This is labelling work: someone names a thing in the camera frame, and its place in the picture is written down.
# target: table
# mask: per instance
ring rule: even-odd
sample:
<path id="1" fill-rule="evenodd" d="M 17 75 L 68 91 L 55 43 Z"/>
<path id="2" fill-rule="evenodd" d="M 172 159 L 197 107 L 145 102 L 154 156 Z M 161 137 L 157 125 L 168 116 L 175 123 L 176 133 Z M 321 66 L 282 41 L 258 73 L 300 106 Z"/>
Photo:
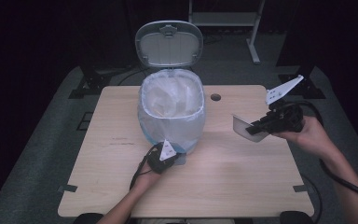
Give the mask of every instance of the table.
<path id="1" fill-rule="evenodd" d="M 58 209 L 62 217 L 106 213 L 129 191 L 139 162 L 150 149 L 137 119 L 140 87 L 106 87 Z M 276 217 L 281 211 L 313 214 L 287 142 L 260 143 L 232 130 L 232 114 L 249 122 L 268 107 L 262 86 L 205 86 L 203 136 L 185 165 L 173 166 L 132 211 L 133 217 Z M 221 95 L 220 101 L 211 95 Z"/>

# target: trash can lid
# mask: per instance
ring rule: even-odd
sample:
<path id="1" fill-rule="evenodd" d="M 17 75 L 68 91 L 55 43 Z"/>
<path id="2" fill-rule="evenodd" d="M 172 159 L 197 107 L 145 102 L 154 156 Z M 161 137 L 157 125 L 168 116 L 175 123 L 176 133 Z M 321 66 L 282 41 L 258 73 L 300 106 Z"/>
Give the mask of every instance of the trash can lid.
<path id="1" fill-rule="evenodd" d="M 141 62 L 148 67 L 183 67 L 196 63 L 203 47 L 200 29 L 186 21 L 153 21 L 135 36 Z"/>

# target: white label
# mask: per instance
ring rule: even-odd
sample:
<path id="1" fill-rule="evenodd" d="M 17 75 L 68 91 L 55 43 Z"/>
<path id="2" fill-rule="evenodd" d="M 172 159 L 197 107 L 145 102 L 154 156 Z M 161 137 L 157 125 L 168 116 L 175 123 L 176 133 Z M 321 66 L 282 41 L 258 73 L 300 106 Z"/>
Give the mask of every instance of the white label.
<path id="1" fill-rule="evenodd" d="M 294 78 L 288 82 L 283 83 L 281 86 L 275 87 L 274 89 L 267 91 L 266 104 L 270 105 L 275 101 L 283 98 L 292 88 L 294 88 L 302 79 L 303 76 L 298 75 L 297 78 Z"/>
<path id="2" fill-rule="evenodd" d="M 175 155 L 176 155 L 175 149 L 173 149 L 169 141 L 165 140 L 164 145 L 162 146 L 161 155 L 159 155 L 159 160 L 165 161 Z"/>

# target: black cable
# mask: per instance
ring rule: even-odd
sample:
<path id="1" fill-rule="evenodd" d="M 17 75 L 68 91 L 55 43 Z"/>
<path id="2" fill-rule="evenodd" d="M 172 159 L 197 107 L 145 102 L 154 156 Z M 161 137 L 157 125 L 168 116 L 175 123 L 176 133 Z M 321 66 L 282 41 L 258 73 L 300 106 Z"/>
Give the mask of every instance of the black cable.
<path id="1" fill-rule="evenodd" d="M 136 74 L 138 74 L 138 73 L 141 73 L 141 72 L 143 72 L 143 71 L 146 71 L 146 70 L 148 70 L 149 68 L 145 68 L 145 69 L 142 69 L 142 70 L 140 70 L 140 71 L 136 71 L 136 72 L 134 72 L 134 73 L 131 73 L 131 74 L 129 74 L 129 75 L 127 75 L 126 77 L 124 77 L 123 79 L 121 79 L 119 82 L 118 82 L 118 86 L 120 86 L 127 78 L 129 78 L 129 77 L 132 77 L 133 75 L 136 75 Z"/>
<path id="2" fill-rule="evenodd" d="M 221 35 L 204 35 L 203 36 L 203 45 L 212 45 L 214 43 L 217 43 L 219 41 L 221 41 L 223 39 L 223 37 Z"/>
<path id="3" fill-rule="evenodd" d="M 144 158 L 142 159 L 142 161 L 139 163 L 138 169 L 136 169 L 136 172 L 135 172 L 135 174 L 133 175 L 132 180 L 131 180 L 131 182 L 130 182 L 130 190 L 132 189 L 133 185 L 135 184 L 135 181 L 136 181 L 136 179 L 138 178 L 138 176 L 147 174 L 147 173 L 149 173 L 149 172 L 152 171 L 152 170 L 149 170 L 149 171 L 146 171 L 146 172 L 141 173 L 141 170 L 142 170 L 142 168 L 144 167 L 144 165 L 145 165 L 145 163 L 146 163 L 146 161 L 147 161 L 147 158 L 148 158 L 150 152 L 153 150 L 153 148 L 155 148 L 155 146 L 152 146 L 152 147 L 147 151 L 146 155 L 144 156 Z M 130 222 L 131 222 L 131 213 L 129 214 L 129 216 L 127 217 L 127 220 L 126 220 L 124 223 L 130 224 Z"/>
<path id="4" fill-rule="evenodd" d="M 145 77 L 147 77 L 148 75 L 150 75 L 150 73 L 149 73 L 149 74 L 146 74 L 146 73 L 145 73 L 145 71 L 149 70 L 148 67 L 143 68 L 141 65 L 138 65 L 138 68 L 139 68 L 139 70 L 144 74 Z"/>
<path id="5" fill-rule="evenodd" d="M 114 76 L 118 76 L 121 75 L 123 73 L 129 72 L 132 69 L 132 67 L 127 67 L 127 68 L 120 68 L 120 69 L 116 69 L 117 71 L 113 71 L 113 72 L 108 72 L 105 74 L 100 74 L 98 73 L 101 77 L 114 77 Z"/>
<path id="6" fill-rule="evenodd" d="M 310 102 L 307 101 L 299 101 L 299 102 L 295 102 L 295 104 L 299 104 L 299 105 L 305 105 L 308 106 L 310 109 L 313 110 L 313 112 L 315 113 L 316 119 L 319 120 L 319 122 L 322 124 L 322 126 L 324 126 L 323 123 L 323 119 L 321 114 L 319 113 L 318 109 L 316 108 L 316 106 L 314 106 L 313 104 L 311 104 Z M 324 162 L 322 160 L 319 160 L 322 170 L 329 176 L 331 177 L 334 181 L 336 181 L 338 184 L 342 185 L 343 187 L 346 187 L 350 190 L 352 190 L 353 192 L 358 194 L 358 187 L 356 185 L 353 185 L 351 182 L 348 182 L 340 177 L 338 177 L 337 175 L 334 175 L 328 168 L 327 166 L 324 164 Z"/>
<path id="7" fill-rule="evenodd" d="M 145 171 L 145 172 L 143 172 L 143 173 L 141 173 L 141 174 L 138 174 L 138 176 L 148 174 L 148 173 L 150 173 L 150 172 L 152 172 L 152 171 L 153 171 L 153 170 Z"/>
<path id="8" fill-rule="evenodd" d="M 321 219 L 322 216 L 322 211 L 323 209 L 323 202 L 322 202 L 322 194 L 321 192 L 318 190 L 318 188 L 316 188 L 316 185 L 310 180 L 309 177 L 307 177 L 306 175 L 300 174 L 304 179 L 306 179 L 308 182 L 310 182 L 310 184 L 312 185 L 312 188 L 315 190 L 316 195 L 318 196 L 319 199 L 319 213 L 316 216 L 315 220 L 313 221 L 314 224 L 318 223 L 319 220 Z"/>
<path id="9" fill-rule="evenodd" d="M 353 185 L 352 183 L 336 176 L 335 174 L 333 174 L 326 166 L 326 164 L 324 164 L 324 162 L 322 160 L 319 160 L 322 169 L 324 170 L 324 172 L 330 176 L 333 180 L 335 180 L 338 184 L 354 191 L 355 193 L 358 193 L 358 187 L 356 185 Z"/>

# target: plastic bag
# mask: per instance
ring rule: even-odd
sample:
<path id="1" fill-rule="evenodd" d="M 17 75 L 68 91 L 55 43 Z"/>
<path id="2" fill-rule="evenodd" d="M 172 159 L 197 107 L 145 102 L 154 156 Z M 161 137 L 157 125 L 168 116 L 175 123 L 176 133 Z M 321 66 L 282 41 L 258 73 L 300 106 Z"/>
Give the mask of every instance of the plastic bag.
<path id="1" fill-rule="evenodd" d="M 191 152 L 205 124 L 200 78 L 183 69 L 150 75 L 139 90 L 138 119 L 151 144 L 167 140 L 176 152 Z"/>

